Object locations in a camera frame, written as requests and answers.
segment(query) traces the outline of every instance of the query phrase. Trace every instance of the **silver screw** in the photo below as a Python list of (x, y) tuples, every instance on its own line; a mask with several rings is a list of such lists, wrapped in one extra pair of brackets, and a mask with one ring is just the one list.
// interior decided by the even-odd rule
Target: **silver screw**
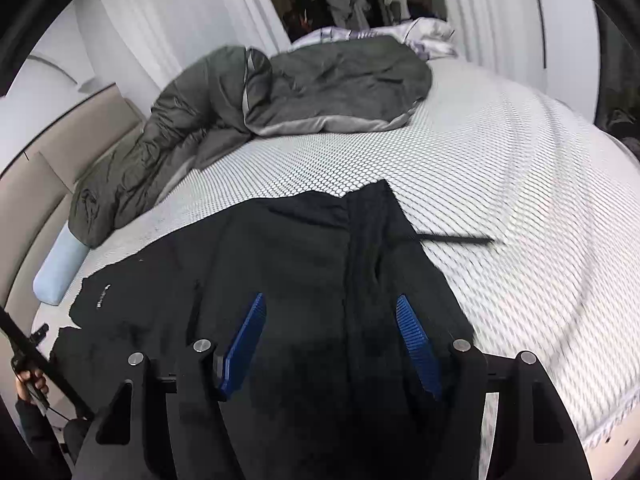
[(211, 348), (211, 341), (209, 341), (208, 339), (198, 339), (193, 344), (193, 349), (196, 352), (204, 352), (209, 350), (209, 348)]
[(536, 356), (531, 352), (523, 352), (522, 354), (520, 354), (520, 358), (528, 365), (532, 365), (537, 361)]
[(131, 366), (139, 365), (144, 360), (145, 356), (142, 352), (134, 352), (129, 356), (129, 359), (127, 359)]
[(453, 348), (455, 348), (458, 352), (468, 352), (471, 350), (471, 343), (466, 339), (456, 339), (453, 342)]

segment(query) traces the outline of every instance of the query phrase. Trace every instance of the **person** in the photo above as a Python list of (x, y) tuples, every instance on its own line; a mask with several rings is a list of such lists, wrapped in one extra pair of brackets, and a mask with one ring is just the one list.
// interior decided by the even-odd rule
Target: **person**
[[(49, 419), (40, 413), (27, 389), (26, 382), (31, 380), (32, 374), (34, 386), (45, 395), (49, 393), (47, 379), (42, 370), (34, 370), (33, 372), (25, 370), (16, 375), (15, 389), (18, 399), (15, 403), (15, 409), (18, 412), (24, 436), (34, 457), (42, 468), (49, 472), (50, 478), (68, 480), (71, 478), (71, 470), (65, 461)], [(84, 418), (75, 418), (70, 420), (63, 430), (64, 441), (73, 463), (78, 458), (90, 425), (91, 423)]]

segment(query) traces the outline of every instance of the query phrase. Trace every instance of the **human hand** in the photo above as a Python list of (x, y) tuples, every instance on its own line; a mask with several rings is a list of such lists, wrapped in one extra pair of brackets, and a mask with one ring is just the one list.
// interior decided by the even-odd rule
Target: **human hand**
[[(15, 391), (18, 393), (18, 397), (28, 404), (31, 404), (31, 395), (27, 389), (26, 382), (31, 379), (31, 374), (32, 372), (25, 370), (15, 377)], [(49, 387), (47, 386), (47, 379), (42, 374), (42, 370), (34, 371), (33, 378), (36, 389), (47, 395), (49, 393)]]

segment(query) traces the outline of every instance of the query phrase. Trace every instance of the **bed frame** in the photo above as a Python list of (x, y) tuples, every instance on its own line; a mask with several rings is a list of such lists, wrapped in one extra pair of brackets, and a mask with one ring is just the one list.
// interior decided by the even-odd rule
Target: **bed frame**
[[(137, 136), (143, 120), (112, 84), (57, 119), (0, 175), (0, 305), (25, 335), (40, 307), (33, 279), (68, 218), (76, 183), (117, 144)], [(12, 354), (0, 336), (0, 395), (17, 417)], [(75, 416), (62, 393), (53, 384), (50, 389), (51, 405)], [(63, 425), (55, 415), (51, 421)]]

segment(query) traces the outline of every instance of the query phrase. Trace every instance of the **gray comforter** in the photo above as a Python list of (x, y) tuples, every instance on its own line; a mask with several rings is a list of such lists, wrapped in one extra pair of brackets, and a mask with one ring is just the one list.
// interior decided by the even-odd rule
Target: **gray comforter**
[(399, 128), (430, 87), (427, 64), (388, 37), (271, 59), (253, 48), (220, 48), (169, 83), (140, 136), (78, 183), (69, 229), (97, 247), (151, 209), (193, 165), (204, 168), (255, 136)]

